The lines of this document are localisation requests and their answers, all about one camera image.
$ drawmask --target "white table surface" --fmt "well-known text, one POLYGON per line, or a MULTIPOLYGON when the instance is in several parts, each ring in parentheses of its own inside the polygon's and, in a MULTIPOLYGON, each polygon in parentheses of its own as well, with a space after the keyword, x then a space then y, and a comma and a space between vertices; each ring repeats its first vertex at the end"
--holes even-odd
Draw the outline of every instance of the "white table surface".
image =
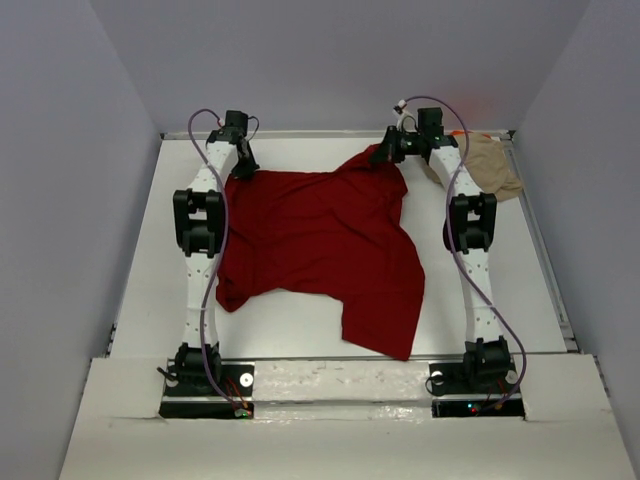
MULTIPOLYGON (((264 170, 331 171, 379 138, 254 140, 264 170)), ((412 356, 464 351, 465 312, 456 267, 442 244, 444 190, 426 178, 423 161, 399 168, 409 189, 402 227, 426 275, 412 356)), ((175 242, 172 196, 200 168, 188 141, 164 141, 118 319, 111 356, 173 357, 185 322, 186 266, 175 242)), ((490 250, 494 301, 530 352, 565 352, 565 344, 518 200, 500 203, 490 250)), ((223 358, 376 356, 341 339, 342 304, 323 295, 274 291, 233 314, 216 308, 223 358)), ((514 342, 507 335, 513 351, 514 342)))
POLYGON ((586 355, 530 357, 522 383, 527 421, 432 418, 427 363, 375 360, 325 362, 326 369, 256 362, 255 420, 164 420, 155 371, 164 361, 94 360, 61 480, 634 478, 586 355), (349 378, 365 381, 354 391, 349 378), (373 403, 381 391, 414 406, 373 403))

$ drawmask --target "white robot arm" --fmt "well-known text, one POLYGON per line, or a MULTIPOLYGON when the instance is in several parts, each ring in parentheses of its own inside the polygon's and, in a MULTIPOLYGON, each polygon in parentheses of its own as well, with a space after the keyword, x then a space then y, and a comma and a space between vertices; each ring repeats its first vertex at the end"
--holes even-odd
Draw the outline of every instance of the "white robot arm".
MULTIPOLYGON (((429 166, 436 172, 445 190, 460 164, 460 152, 457 147, 443 146, 431 150, 429 166)), ((466 167, 462 167, 453 186, 453 196, 477 197, 482 192, 473 181, 466 167)), ((469 249, 459 255, 467 274, 480 287, 487 297, 492 299, 491 281, 489 280, 489 252, 484 249, 469 249)), ((460 272, 462 294, 467 315, 467 342, 475 343, 482 338, 484 342, 497 341, 502 333, 498 320, 485 301, 471 287, 469 281, 460 272)))
POLYGON ((173 196, 176 241, 187 262, 188 287, 182 343, 169 372, 171 379, 178 383, 206 385, 204 362, 210 367, 214 380, 220 379, 213 292, 218 282, 214 269, 223 248, 225 207, 212 169, 224 184, 230 175, 248 178, 259 168, 246 139, 248 118, 243 112, 227 111, 225 125, 214 130, 207 139, 208 164, 200 168, 186 190, 177 190, 173 196), (210 294, 204 303, 207 291, 210 294))
MULTIPOLYGON (((395 107, 400 119, 387 128, 380 146, 371 156, 371 163, 399 163, 406 155, 421 156, 436 172, 445 190, 454 179, 461 162, 458 144, 453 136, 444 134, 442 110, 422 108, 416 117, 405 110, 406 103, 395 107), (407 117, 415 130, 407 131, 407 117)), ((485 194, 464 167, 460 168, 453 185, 449 220, 454 245, 450 245, 447 225, 444 227, 445 247, 460 260, 460 278, 466 309, 465 354, 461 363, 438 364, 432 369, 442 375, 432 382, 434 395, 446 393, 485 392, 498 387, 511 370, 515 370, 499 320, 492 311, 489 280, 489 247, 493 241, 496 217, 495 195, 485 194), (489 302, 475 290, 480 288, 489 302)))

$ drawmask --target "white wall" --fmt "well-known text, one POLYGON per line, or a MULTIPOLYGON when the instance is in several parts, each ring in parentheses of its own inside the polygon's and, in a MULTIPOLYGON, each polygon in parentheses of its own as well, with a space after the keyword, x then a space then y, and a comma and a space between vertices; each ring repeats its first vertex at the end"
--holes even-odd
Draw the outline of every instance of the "white wall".
POLYGON ((579 344, 640 472, 640 2, 594 0, 516 134, 579 344))
POLYGON ((247 110, 265 129, 382 130, 421 93, 474 128, 515 128, 588 3, 91 1, 165 132, 202 106, 247 110))
POLYGON ((0 14, 0 477, 58 477, 158 149, 86 0, 0 14))

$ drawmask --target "red cloth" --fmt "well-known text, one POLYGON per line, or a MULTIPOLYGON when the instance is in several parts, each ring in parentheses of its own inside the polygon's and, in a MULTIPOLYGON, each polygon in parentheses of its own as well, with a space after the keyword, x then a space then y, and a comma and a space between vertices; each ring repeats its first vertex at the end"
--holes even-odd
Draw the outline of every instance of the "red cloth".
POLYGON ((404 179, 393 164, 369 164, 374 148, 330 173, 229 179, 231 233, 216 292, 227 311, 275 288, 327 294, 344 304, 344 340, 409 358, 424 272, 400 228, 404 179))

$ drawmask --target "tan fabric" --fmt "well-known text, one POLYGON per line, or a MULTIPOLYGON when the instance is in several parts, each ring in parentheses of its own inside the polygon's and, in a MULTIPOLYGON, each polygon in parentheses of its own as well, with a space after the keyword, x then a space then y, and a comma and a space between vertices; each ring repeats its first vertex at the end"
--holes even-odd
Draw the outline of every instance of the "tan fabric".
MULTIPOLYGON (((456 140, 462 155, 466 145, 464 135, 456 135, 456 140)), ((509 170, 502 143, 480 133, 470 133, 469 141, 471 143, 465 166, 473 181, 483 192, 495 193, 499 202, 517 197, 522 191, 522 183, 509 170)), ((441 184, 438 175, 431 167, 427 167, 427 176, 441 184)))

